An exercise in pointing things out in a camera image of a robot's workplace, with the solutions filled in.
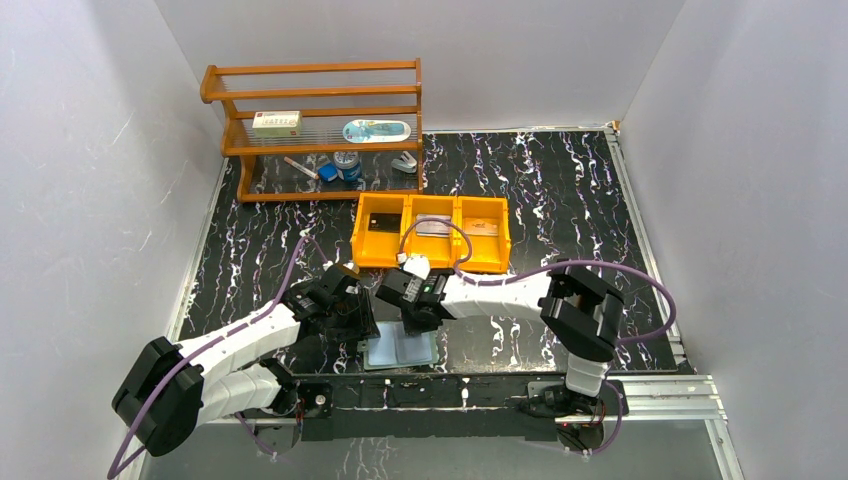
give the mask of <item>white backdrop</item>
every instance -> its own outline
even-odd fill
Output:
[[[0,0],[0,478],[105,478],[222,165],[198,90],[152,0]]]
[[[424,126],[621,119],[683,0],[156,0],[192,70],[421,57]]]
[[[689,0],[622,124],[748,478],[845,478],[848,4]]]

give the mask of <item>pen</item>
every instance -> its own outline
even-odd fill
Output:
[[[310,170],[310,169],[308,169],[308,168],[304,167],[303,165],[301,165],[301,164],[299,164],[299,163],[295,162],[294,160],[292,160],[292,159],[291,159],[291,158],[289,158],[289,157],[283,157],[283,160],[285,160],[285,161],[286,161],[286,163],[288,163],[288,164],[289,164],[289,165],[291,165],[292,167],[294,167],[294,168],[296,168],[296,169],[300,170],[301,172],[303,172],[303,173],[305,173],[305,174],[309,175],[310,177],[312,177],[312,179],[313,179],[313,180],[318,180],[318,174],[317,174],[317,173],[315,173],[315,172],[313,172],[312,170]]]

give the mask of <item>wooden shelf rail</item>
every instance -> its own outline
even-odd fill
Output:
[[[272,76],[295,73],[367,72],[387,70],[414,70],[415,81],[397,85],[334,86],[315,88],[231,88],[228,77]],[[237,101],[298,99],[310,97],[356,97],[364,95],[415,95],[415,105],[371,106],[300,109],[303,117],[302,136],[267,139],[252,134],[250,125],[256,110],[238,110]],[[221,102],[226,114],[221,154],[241,159],[239,202],[334,200],[358,198],[361,191],[251,193],[250,182],[258,155],[286,155],[331,152],[417,151],[418,188],[375,193],[421,193],[423,191],[423,140],[421,126],[421,59],[414,61],[327,63],[310,65],[268,65],[250,67],[218,67],[209,65],[200,85],[200,98],[204,103]],[[413,128],[412,135],[403,142],[350,143],[342,137],[342,128],[353,118],[398,116]]]

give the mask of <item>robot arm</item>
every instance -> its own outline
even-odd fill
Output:
[[[443,319],[502,316],[545,323],[569,352],[565,386],[597,397],[615,355],[624,309],[615,287],[585,268],[566,267],[547,276],[508,282],[508,276],[465,275],[452,269],[430,270],[425,257],[412,257],[389,271],[377,298],[400,307],[407,333],[439,328]],[[477,286],[474,279],[503,279],[501,285]]]
[[[267,309],[270,313],[258,321],[259,312]],[[112,408],[131,425],[166,374],[200,352],[173,376],[142,418],[136,436],[151,455],[172,451],[197,426],[225,415],[250,408],[285,413],[297,401],[291,374],[274,359],[244,367],[317,334],[339,342],[379,335],[368,292],[344,266],[330,266],[320,279],[286,290],[279,304],[271,301],[215,332],[177,344],[164,337],[148,343]]]

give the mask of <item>orange divided tray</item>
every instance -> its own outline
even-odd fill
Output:
[[[400,214],[399,232],[380,232],[368,228],[371,214]],[[419,215],[450,215],[451,221],[468,231],[473,245],[471,260],[460,268],[469,272],[506,273],[512,242],[509,238],[509,209],[505,198],[453,197],[438,195],[389,195],[363,193],[356,211],[356,224],[351,237],[353,261],[360,267],[393,268],[397,266],[400,238]],[[475,225],[484,225],[481,229]],[[404,244],[407,255],[426,255],[432,268],[446,268],[466,255],[468,248],[462,236],[451,231],[448,237],[434,237],[410,232]]]

